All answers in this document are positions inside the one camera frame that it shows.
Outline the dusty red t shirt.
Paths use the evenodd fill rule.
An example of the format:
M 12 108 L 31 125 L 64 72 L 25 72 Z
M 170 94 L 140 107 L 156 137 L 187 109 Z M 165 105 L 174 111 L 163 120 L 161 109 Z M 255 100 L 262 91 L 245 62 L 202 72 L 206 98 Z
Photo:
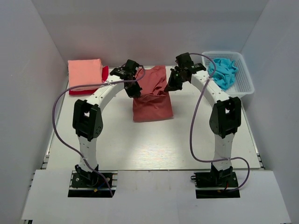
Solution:
M 166 67 L 154 66 L 151 69 L 139 69 L 138 84 L 142 88 L 139 98 L 133 99 L 133 121 L 149 122 L 171 119 L 173 110 L 171 98 L 164 89 L 167 85 Z

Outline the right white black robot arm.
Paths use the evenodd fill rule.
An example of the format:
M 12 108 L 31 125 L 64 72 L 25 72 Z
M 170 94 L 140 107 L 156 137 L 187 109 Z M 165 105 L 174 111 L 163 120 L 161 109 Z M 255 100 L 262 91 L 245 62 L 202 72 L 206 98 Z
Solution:
M 209 126 L 214 133 L 214 158 L 211 164 L 211 181 L 222 186 L 232 172 L 232 143 L 241 125 L 241 101 L 231 97 L 214 81 L 213 70 L 208 73 L 201 63 L 194 63 L 190 53 L 176 57 L 177 65 L 171 69 L 165 92 L 181 90 L 184 82 L 189 82 L 200 91 L 199 99 L 205 98 L 212 108 Z

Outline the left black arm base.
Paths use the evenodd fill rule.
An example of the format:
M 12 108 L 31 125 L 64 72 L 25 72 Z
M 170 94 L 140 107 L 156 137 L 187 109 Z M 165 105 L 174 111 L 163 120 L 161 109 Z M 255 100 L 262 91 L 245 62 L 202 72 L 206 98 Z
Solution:
M 79 165 L 72 171 L 69 198 L 112 198 L 116 191 L 117 172 L 95 172 L 82 170 Z

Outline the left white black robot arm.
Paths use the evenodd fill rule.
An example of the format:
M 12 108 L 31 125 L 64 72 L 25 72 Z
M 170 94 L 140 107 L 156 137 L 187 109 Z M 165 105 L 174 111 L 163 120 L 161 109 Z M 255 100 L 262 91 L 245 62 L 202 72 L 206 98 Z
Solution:
M 88 186 L 98 183 L 99 170 L 96 159 L 96 141 L 103 130 L 102 112 L 107 104 L 120 91 L 125 90 L 130 98 L 139 98 L 142 88 L 136 81 L 140 64 L 128 59 L 124 66 L 114 68 L 107 80 L 95 93 L 85 100 L 77 100 L 74 105 L 72 126 L 79 140 L 80 153 L 83 155 L 75 166 Z

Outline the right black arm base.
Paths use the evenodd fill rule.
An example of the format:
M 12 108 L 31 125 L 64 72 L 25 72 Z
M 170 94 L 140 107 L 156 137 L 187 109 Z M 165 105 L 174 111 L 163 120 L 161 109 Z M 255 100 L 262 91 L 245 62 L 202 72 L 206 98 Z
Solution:
M 217 180 L 210 172 L 195 172 L 191 177 L 195 184 L 197 199 L 224 199 L 240 198 L 240 191 L 234 190 L 239 187 L 237 176 L 232 172 L 228 176 Z

